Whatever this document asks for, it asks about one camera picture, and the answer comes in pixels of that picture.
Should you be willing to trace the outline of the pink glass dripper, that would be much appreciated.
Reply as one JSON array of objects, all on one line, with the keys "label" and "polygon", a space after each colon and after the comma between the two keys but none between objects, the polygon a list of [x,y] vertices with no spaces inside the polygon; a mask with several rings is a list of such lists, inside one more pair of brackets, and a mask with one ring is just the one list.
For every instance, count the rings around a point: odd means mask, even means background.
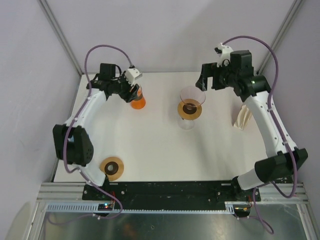
[{"label": "pink glass dripper", "polygon": [[196,86],[186,86],[180,91],[180,99],[186,104],[193,104],[198,107],[201,106],[206,100],[205,92],[201,91]]}]

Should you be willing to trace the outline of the clear glass carafe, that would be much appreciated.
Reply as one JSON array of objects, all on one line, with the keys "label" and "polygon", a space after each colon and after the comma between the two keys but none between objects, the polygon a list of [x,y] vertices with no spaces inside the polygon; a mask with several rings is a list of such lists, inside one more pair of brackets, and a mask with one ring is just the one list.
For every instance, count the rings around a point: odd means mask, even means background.
[{"label": "clear glass carafe", "polygon": [[182,117],[178,119],[178,126],[183,130],[191,130],[195,126],[195,122],[193,120],[187,120]]}]

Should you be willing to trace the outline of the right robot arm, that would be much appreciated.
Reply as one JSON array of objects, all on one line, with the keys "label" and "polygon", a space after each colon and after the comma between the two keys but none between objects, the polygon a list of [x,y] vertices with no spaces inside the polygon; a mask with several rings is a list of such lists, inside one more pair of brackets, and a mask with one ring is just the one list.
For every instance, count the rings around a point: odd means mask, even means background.
[{"label": "right robot arm", "polygon": [[299,149],[282,123],[271,96],[271,87],[263,75],[255,75],[252,54],[248,50],[232,50],[229,46],[216,47],[219,61],[204,63],[195,86],[201,91],[233,88],[235,94],[252,113],[262,136],[266,159],[255,162],[252,170],[236,176],[230,188],[231,196],[242,201],[249,190],[276,179],[293,176],[308,158],[306,149]]}]

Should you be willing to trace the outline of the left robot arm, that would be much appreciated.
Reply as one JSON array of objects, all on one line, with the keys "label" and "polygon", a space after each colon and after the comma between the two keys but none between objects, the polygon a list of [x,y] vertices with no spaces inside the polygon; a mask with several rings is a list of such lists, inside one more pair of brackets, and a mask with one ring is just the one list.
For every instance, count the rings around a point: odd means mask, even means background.
[{"label": "left robot arm", "polygon": [[87,95],[78,111],[52,130],[56,156],[63,161],[66,172],[82,173],[87,183],[95,185],[93,194],[100,200],[110,196],[111,188],[104,184],[106,174],[95,160],[96,151],[90,133],[92,121],[112,95],[120,96],[126,103],[137,99],[139,85],[136,81],[143,75],[132,65],[116,76],[116,68],[116,64],[102,63],[99,73],[87,80]]}]

